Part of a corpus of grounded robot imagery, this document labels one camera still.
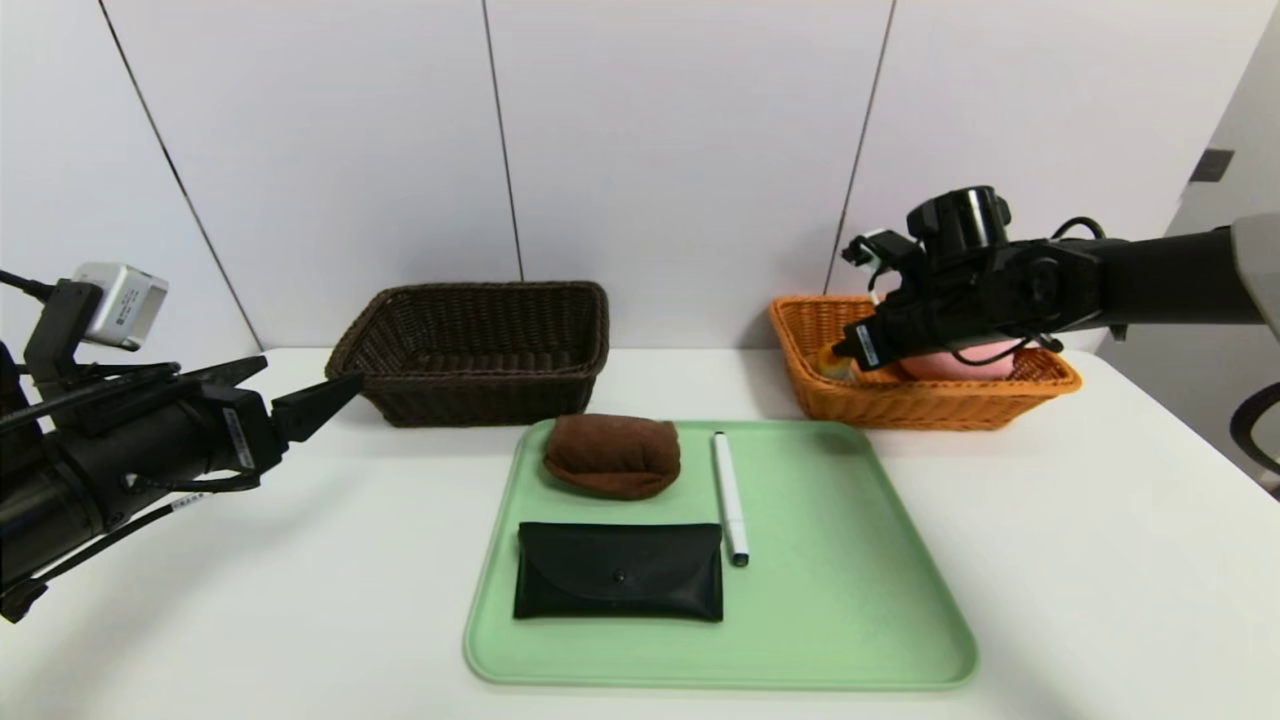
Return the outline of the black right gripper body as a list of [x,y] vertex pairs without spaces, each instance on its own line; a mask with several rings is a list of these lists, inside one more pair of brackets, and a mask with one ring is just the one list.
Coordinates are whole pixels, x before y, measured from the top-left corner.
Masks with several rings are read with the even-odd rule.
[[940,293],[896,290],[882,296],[869,316],[844,328],[844,338],[854,341],[852,360],[861,370],[870,372],[943,351],[940,341],[943,305]]

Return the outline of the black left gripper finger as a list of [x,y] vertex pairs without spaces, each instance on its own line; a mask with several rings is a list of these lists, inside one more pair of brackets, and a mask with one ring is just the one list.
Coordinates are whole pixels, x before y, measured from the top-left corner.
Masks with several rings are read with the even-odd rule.
[[256,355],[201,368],[198,370],[186,372],[182,377],[209,386],[237,387],[244,380],[257,375],[266,366],[266,357]]
[[364,391],[364,374],[343,375],[271,401],[271,424],[283,445],[303,443]]

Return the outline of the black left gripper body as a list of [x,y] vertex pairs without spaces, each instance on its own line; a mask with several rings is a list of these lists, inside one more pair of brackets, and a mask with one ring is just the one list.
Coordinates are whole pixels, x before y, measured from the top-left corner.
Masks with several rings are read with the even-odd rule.
[[65,462],[106,529],[202,477],[232,471],[219,492],[252,489],[283,455],[262,398],[205,386],[97,436],[67,436]]

